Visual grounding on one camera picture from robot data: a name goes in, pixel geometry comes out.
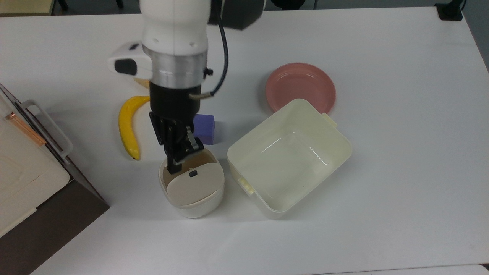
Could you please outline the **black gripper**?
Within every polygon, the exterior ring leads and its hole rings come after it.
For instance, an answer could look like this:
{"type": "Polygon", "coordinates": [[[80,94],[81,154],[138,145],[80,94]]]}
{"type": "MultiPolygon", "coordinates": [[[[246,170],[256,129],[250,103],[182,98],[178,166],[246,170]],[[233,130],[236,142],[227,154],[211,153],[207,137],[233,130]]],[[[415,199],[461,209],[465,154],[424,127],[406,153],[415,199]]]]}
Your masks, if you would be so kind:
{"type": "Polygon", "coordinates": [[[150,119],[157,141],[167,156],[167,170],[173,175],[182,170],[184,155],[204,149],[199,138],[194,136],[194,117],[200,102],[190,98],[200,95],[201,86],[172,89],[154,83],[149,84],[150,119]]]}

